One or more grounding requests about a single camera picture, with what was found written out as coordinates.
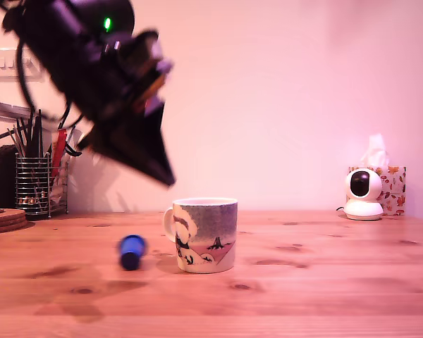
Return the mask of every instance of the ceramic mug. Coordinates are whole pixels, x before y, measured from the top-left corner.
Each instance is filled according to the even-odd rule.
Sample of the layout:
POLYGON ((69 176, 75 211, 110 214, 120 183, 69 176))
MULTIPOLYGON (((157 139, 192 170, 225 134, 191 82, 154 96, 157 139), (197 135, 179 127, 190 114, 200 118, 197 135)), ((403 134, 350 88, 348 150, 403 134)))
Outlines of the ceramic mug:
POLYGON ((164 214, 166 236, 177 248, 177 264, 189 273, 219 273, 233 267, 236 199, 179 199, 164 214))

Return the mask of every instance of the floral tissue box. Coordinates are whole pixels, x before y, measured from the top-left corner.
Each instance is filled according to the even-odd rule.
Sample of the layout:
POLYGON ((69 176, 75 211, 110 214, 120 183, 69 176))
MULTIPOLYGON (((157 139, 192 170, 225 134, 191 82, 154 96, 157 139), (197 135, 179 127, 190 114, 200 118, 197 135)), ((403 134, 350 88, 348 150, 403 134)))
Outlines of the floral tissue box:
POLYGON ((406 205, 406 167, 349 167, 348 174, 360 168, 368 168, 376 172, 382 181, 379 203, 384 210, 384 216, 404 214, 406 205))

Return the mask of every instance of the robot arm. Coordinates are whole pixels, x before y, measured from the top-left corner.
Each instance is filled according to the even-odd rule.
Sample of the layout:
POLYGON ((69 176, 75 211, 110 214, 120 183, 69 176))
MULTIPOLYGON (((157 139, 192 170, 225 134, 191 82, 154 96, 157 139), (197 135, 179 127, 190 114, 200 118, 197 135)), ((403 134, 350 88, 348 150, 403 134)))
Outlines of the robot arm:
MULTIPOLYGON (((156 99, 172 65, 156 30, 132 36, 129 0, 20 0, 10 8, 0 0, 0 7, 5 32, 30 48, 67 101, 94 123, 80 149, 173 185, 160 131, 164 103, 156 99)), ((22 78, 20 84, 35 108, 22 78)))

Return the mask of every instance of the wooden table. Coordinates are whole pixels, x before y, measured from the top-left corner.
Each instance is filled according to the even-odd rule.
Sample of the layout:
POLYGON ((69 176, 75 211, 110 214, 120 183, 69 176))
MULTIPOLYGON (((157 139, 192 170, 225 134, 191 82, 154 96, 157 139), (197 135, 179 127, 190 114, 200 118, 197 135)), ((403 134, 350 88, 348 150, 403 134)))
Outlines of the wooden table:
POLYGON ((0 338, 423 337, 423 220, 239 213, 237 259, 182 273, 162 213, 70 215, 0 234, 0 338), (141 234, 138 271, 116 245, 141 234))

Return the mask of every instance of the metal basket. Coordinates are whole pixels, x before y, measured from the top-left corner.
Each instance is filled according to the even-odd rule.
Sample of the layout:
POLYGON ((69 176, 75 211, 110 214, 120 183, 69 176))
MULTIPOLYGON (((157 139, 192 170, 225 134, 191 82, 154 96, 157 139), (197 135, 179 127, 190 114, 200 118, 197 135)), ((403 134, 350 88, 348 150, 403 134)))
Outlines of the metal basket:
POLYGON ((68 213, 68 161, 55 168, 49 153, 32 158, 16 154, 16 208, 48 218, 58 211, 68 213))

